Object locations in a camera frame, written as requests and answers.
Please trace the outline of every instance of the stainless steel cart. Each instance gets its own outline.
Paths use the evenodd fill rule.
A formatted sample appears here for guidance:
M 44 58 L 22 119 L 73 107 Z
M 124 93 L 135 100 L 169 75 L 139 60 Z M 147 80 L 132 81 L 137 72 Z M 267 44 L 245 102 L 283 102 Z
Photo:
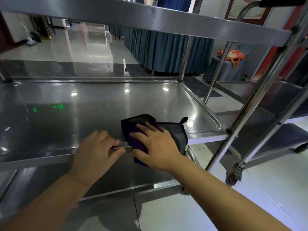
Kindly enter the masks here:
M 107 130 L 122 140 L 119 147 L 126 147 L 127 153 L 80 203 L 174 186 L 181 190 L 171 175 L 133 163 L 133 154 L 121 135 L 120 120 L 142 113 L 156 117 L 159 122 L 179 122 L 188 116 L 190 124 L 184 126 L 188 144 L 224 140 L 207 169 L 215 166 L 258 106 L 283 63 L 302 41 L 308 12 L 305 4 L 296 27 L 287 31 L 201 16 L 198 15 L 201 3 L 202 0 L 196 0 L 194 13 L 190 14 L 117 0 L 0 0 L 0 9 L 5 11 L 191 36 L 179 78 L 11 81 L 2 72 L 6 83 L 0 84 L 0 171 L 11 172 L 0 187 L 1 214 L 16 212 L 66 173 L 76 148 L 93 129 Z M 249 4 L 249 8 L 260 4 Z M 219 122 L 182 82 L 194 36 L 280 47 L 231 128 Z M 186 156 L 197 162 L 189 147 Z

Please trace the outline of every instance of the left hand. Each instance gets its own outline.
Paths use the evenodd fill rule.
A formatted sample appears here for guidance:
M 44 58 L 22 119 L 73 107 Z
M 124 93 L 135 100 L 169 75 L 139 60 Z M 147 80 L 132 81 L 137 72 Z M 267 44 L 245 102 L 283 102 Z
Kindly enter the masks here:
M 108 156 L 108 150 L 119 143 L 107 131 L 94 131 L 77 149 L 68 175 L 90 188 L 126 152 L 119 148 Z

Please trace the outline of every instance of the cart handle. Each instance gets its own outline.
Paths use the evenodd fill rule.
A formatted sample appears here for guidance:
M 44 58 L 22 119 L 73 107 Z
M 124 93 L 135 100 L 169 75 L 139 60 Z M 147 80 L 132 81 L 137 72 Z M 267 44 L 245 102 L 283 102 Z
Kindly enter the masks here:
M 282 7 L 303 5 L 306 0 L 261 0 L 259 7 Z

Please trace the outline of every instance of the purple cloth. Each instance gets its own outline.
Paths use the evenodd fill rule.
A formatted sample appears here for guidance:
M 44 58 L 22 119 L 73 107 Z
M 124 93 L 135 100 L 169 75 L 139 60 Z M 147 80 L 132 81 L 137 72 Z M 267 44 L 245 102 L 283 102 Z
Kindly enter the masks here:
M 142 114 L 136 117 L 121 120 L 121 127 L 125 140 L 129 143 L 129 145 L 148 154 L 148 150 L 144 146 L 144 144 L 129 135 L 129 133 L 132 132 L 140 132 L 145 134 L 143 131 L 141 131 L 141 129 L 136 126 L 136 124 L 141 124 L 145 126 L 145 122 L 148 122 L 152 126 L 155 126 L 157 129 L 159 129 L 158 125 L 156 124 L 156 119 L 148 114 Z M 138 160 L 136 157 L 134 158 L 134 162 L 143 166 L 147 166 L 146 164 Z

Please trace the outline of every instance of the right hand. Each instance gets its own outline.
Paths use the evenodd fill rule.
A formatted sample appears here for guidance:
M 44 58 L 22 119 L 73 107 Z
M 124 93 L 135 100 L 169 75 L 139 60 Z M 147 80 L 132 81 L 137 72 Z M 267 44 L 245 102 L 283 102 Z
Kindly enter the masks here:
M 148 149 L 148 154 L 139 149 L 133 150 L 135 157 L 153 169 L 170 172 L 176 159 L 182 155 L 172 136 L 165 128 L 160 127 L 160 131 L 148 122 L 145 124 L 146 126 L 137 124 L 137 127 L 146 135 L 130 133 L 132 137 L 138 139 Z

